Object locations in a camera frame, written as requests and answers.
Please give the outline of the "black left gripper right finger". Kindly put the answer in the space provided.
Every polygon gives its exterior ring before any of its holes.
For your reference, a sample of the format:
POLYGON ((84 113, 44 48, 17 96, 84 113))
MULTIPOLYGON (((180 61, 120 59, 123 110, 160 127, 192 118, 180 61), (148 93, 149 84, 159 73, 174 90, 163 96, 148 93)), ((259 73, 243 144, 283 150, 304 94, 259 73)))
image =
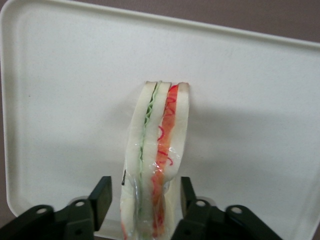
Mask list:
POLYGON ((189 177, 180 178, 183 218, 181 240, 280 240, 249 208, 230 205, 224 211, 197 197, 189 177))

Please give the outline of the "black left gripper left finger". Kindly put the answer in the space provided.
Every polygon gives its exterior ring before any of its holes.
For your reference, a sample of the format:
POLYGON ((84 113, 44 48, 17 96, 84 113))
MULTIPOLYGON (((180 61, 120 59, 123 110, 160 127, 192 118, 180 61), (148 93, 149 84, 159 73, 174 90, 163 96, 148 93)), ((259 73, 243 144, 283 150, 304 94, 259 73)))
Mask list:
POLYGON ((36 205, 0 229, 2 240, 93 240, 112 203, 112 178, 103 176, 88 197, 59 211, 36 205))

